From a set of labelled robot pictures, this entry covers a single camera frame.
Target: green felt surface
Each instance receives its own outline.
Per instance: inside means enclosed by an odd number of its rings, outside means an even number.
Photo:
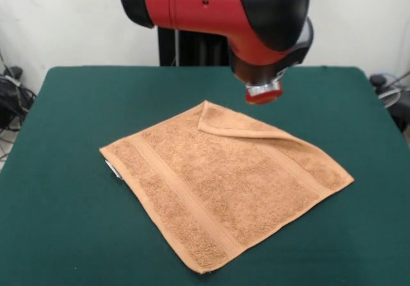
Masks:
[[[0,174],[0,285],[410,285],[410,150],[355,68],[295,68],[244,101],[228,68],[52,69]],[[207,99],[282,128],[356,181],[225,267],[171,250],[98,149]]]

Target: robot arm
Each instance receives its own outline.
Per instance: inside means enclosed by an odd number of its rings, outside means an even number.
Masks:
[[[282,94],[281,76],[303,62],[313,41],[309,0],[121,0],[127,16],[151,28],[226,36],[231,68],[247,86],[247,101]]]

